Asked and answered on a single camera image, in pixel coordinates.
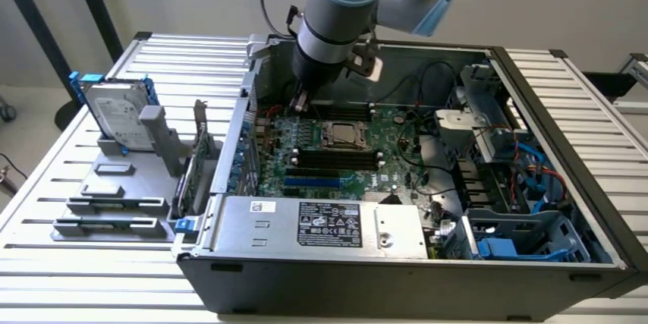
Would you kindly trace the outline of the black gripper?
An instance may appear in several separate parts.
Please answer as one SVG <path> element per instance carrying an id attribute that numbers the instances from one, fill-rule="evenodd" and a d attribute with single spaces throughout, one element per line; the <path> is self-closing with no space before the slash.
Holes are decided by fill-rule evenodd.
<path id="1" fill-rule="evenodd" d="M 351 52 L 351 45 L 296 45 L 292 53 L 295 94 L 315 94 L 326 84 L 332 83 Z"/>

